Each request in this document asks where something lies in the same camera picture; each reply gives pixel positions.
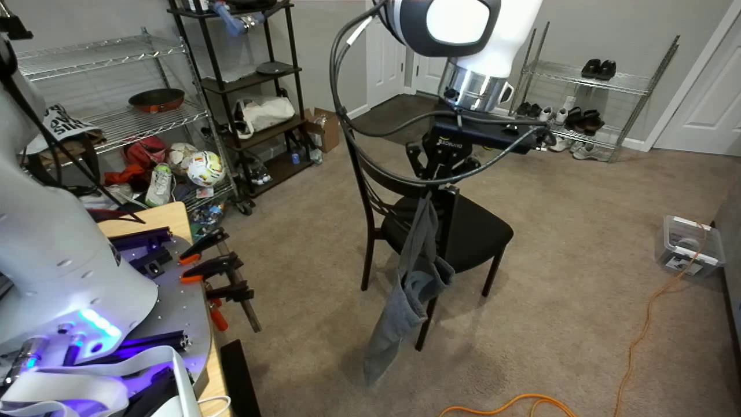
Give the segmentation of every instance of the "gray cloth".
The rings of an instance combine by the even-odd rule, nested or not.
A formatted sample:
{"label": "gray cloth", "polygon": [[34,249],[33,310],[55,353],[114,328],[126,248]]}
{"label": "gray cloth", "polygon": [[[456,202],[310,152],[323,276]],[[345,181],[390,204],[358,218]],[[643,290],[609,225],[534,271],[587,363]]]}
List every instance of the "gray cloth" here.
{"label": "gray cloth", "polygon": [[438,212],[434,202],[420,198],[414,223],[404,244],[398,266],[393,271],[393,290],[386,299],[364,362],[364,378],[376,387],[390,370],[398,342],[420,332],[427,320],[427,307],[455,278],[449,266],[436,249]]}

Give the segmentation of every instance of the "bag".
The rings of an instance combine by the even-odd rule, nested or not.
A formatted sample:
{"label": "bag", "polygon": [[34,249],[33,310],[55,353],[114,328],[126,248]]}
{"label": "bag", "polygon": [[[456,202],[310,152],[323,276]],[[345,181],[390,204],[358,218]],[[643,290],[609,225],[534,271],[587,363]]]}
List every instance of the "bag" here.
{"label": "bag", "polygon": [[288,98],[236,101],[236,117],[243,121],[243,130],[238,130],[236,137],[251,139],[255,131],[280,125],[293,115],[296,115],[296,109]]}

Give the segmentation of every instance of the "blue light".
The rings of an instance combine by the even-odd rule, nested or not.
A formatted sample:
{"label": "blue light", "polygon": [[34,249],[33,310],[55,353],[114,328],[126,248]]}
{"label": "blue light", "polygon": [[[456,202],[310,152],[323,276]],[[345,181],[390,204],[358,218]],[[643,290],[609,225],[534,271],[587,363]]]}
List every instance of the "blue light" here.
{"label": "blue light", "polygon": [[26,370],[33,370],[33,368],[37,368],[40,365],[40,356],[29,356],[26,362],[24,362],[24,368]]}
{"label": "blue light", "polygon": [[92,332],[100,333],[101,346],[114,346],[115,340],[121,340],[121,328],[115,328],[110,320],[105,320],[101,314],[98,314],[96,310],[79,310],[81,320],[85,324],[92,327]]}

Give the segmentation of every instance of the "baseboard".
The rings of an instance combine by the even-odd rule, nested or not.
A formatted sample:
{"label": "baseboard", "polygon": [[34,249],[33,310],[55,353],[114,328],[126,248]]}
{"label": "baseboard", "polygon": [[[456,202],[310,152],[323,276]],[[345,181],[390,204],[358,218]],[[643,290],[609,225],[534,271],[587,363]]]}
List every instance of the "baseboard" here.
{"label": "baseboard", "polygon": [[650,143],[634,137],[626,137],[624,148],[649,152]]}
{"label": "baseboard", "polygon": [[368,106],[368,105],[362,105],[362,106],[348,110],[348,117],[358,117],[358,115],[364,115],[364,114],[368,114],[368,110],[370,110],[370,106]]}

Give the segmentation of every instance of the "red object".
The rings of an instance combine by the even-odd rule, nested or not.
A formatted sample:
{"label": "red object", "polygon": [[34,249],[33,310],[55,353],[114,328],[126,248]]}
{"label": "red object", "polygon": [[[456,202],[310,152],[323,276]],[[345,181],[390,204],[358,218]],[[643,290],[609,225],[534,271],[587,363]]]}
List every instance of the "red object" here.
{"label": "red object", "polygon": [[105,185],[114,182],[149,182],[151,171],[155,164],[164,163],[170,152],[170,143],[159,137],[145,137],[126,148],[126,168],[123,171],[107,171]]}
{"label": "red object", "polygon": [[189,258],[180,259],[180,266],[196,264],[196,261],[202,261],[202,254],[199,254],[199,253],[194,253],[194,254],[189,254]]}
{"label": "red object", "polygon": [[223,302],[210,302],[210,304],[208,304],[208,314],[210,314],[213,327],[215,327],[217,332],[225,332],[225,328],[229,328],[229,322],[227,322],[227,318],[217,310],[220,305],[223,305]]}
{"label": "red object", "polygon": [[178,87],[158,87],[158,91],[144,91],[129,98],[129,105],[144,114],[163,114],[163,110],[178,109],[184,100],[185,100],[185,93]]}

